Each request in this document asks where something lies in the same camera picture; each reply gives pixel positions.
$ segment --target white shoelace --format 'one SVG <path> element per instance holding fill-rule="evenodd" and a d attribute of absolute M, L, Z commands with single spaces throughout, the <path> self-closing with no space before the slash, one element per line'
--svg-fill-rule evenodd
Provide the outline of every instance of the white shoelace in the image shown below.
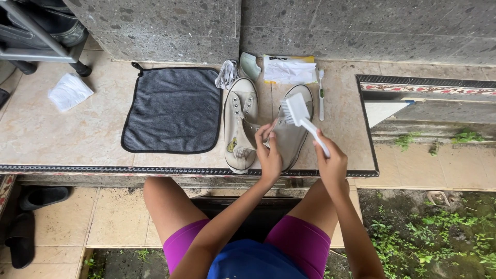
<path fill-rule="evenodd" d="M 234 60 L 226 60 L 220 68 L 219 76 L 215 79 L 215 86 L 217 88 L 226 89 L 238 77 L 238 69 L 236 68 L 237 62 Z"/>

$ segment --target toothbrush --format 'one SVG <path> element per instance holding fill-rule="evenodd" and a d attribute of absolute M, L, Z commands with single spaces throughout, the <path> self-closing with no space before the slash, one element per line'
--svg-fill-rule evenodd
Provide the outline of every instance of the toothbrush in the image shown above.
<path fill-rule="evenodd" d="M 318 118 L 324 121 L 324 89 L 322 88 L 322 78 L 324 77 L 324 70 L 318 70 L 319 91 L 318 91 Z"/>
<path fill-rule="evenodd" d="M 284 117 L 286 123 L 294 123 L 296 126 L 302 126 L 307 129 L 312 135 L 317 143 L 324 150 L 325 156 L 330 158 L 329 150 L 325 144 L 317 136 L 317 127 L 309 120 L 310 114 L 305 105 L 305 99 L 301 93 L 297 93 L 285 101 L 281 102 L 281 108 L 284 112 Z"/>

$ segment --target metal rack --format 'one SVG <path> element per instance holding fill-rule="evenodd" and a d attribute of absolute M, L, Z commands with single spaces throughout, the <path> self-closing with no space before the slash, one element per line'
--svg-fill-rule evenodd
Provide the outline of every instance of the metal rack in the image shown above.
<path fill-rule="evenodd" d="M 64 48 L 38 23 L 32 20 L 13 0 L 0 0 L 0 6 L 25 25 L 29 31 L 45 42 L 52 50 L 4 48 L 0 46 L 0 59 L 9 60 L 24 73 L 34 73 L 36 67 L 26 61 L 69 63 L 80 76 L 89 76 L 91 68 L 79 61 L 86 40 L 71 48 Z"/>

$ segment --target purple shorts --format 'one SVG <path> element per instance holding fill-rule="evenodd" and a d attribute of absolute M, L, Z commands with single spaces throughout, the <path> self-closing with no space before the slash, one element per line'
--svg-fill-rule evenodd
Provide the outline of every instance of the purple shorts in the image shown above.
<path fill-rule="evenodd" d="M 191 223 L 169 237 L 164 254 L 172 273 L 186 250 L 209 219 Z M 284 216 L 269 232 L 264 243 L 285 253 L 309 279 L 322 279 L 331 240 L 316 226 L 293 216 Z"/>

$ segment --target black slipper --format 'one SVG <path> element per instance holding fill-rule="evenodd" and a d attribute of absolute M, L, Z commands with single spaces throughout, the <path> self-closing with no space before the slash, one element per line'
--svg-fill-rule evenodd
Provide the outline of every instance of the black slipper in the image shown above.
<path fill-rule="evenodd" d="M 70 196 L 69 187 L 29 187 L 19 196 L 19 206 L 22 210 L 30 211 L 67 200 Z"/>
<path fill-rule="evenodd" d="M 24 212 L 10 223 L 5 238 L 5 246 L 10 247 L 12 266 L 23 269 L 34 258 L 34 216 Z"/>

